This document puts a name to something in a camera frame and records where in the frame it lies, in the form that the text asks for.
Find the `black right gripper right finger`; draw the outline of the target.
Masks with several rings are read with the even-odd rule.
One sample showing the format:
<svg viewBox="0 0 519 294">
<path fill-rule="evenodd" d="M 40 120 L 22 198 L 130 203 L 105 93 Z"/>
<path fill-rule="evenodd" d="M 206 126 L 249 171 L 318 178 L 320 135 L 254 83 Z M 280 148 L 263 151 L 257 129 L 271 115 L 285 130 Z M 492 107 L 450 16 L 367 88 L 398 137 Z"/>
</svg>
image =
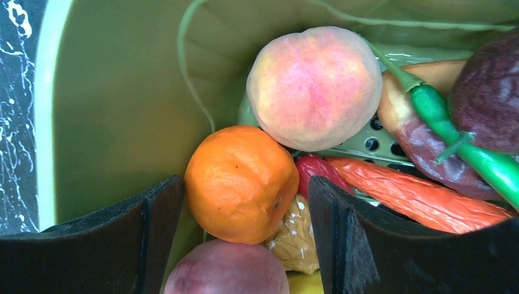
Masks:
<svg viewBox="0 0 519 294">
<path fill-rule="evenodd" d="M 456 235 L 402 219 L 322 176 L 308 200 L 325 293 L 517 293 L 518 219 Z"/>
</svg>

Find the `dark red toy plum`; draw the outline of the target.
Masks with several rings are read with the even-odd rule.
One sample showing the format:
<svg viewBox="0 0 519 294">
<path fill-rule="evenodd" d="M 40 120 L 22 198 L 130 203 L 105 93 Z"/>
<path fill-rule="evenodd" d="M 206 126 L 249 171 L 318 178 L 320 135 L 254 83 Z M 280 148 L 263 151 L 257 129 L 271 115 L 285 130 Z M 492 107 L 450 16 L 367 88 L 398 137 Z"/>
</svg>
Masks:
<svg viewBox="0 0 519 294">
<path fill-rule="evenodd" d="M 449 111 L 474 146 L 518 154 L 518 28 L 468 59 L 449 94 Z"/>
</svg>

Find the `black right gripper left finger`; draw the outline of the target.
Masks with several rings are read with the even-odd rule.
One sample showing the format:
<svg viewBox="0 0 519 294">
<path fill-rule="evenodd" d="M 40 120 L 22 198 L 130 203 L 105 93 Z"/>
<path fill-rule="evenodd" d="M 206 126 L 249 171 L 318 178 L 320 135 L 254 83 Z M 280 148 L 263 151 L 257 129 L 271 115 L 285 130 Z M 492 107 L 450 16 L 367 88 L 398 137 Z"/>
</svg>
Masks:
<svg viewBox="0 0 519 294">
<path fill-rule="evenodd" d="M 40 233 L 1 237 L 2 293 L 158 293 L 184 182 L 142 193 Z"/>
</svg>

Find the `orange toy fruit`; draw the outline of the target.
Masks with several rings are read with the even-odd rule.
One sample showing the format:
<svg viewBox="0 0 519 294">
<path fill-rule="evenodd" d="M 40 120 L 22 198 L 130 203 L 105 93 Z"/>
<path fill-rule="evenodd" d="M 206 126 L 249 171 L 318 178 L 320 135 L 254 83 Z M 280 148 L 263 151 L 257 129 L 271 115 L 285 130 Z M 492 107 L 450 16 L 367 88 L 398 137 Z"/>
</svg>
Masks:
<svg viewBox="0 0 519 294">
<path fill-rule="evenodd" d="M 295 196 L 290 153 L 263 130 L 232 126 L 208 136 L 184 176 L 197 223 L 225 241 L 259 244 L 276 231 Z"/>
</svg>

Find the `toy peach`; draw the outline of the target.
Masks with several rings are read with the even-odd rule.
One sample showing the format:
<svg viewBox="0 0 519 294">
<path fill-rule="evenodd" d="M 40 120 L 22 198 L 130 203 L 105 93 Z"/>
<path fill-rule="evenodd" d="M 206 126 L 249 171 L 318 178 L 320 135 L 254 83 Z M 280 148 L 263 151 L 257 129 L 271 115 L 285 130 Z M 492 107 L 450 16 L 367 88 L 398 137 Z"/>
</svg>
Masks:
<svg viewBox="0 0 519 294">
<path fill-rule="evenodd" d="M 292 149 L 314 152 L 357 134 L 376 113 L 383 81 L 368 43 L 321 26 L 270 41 L 246 82 L 260 127 Z"/>
</svg>

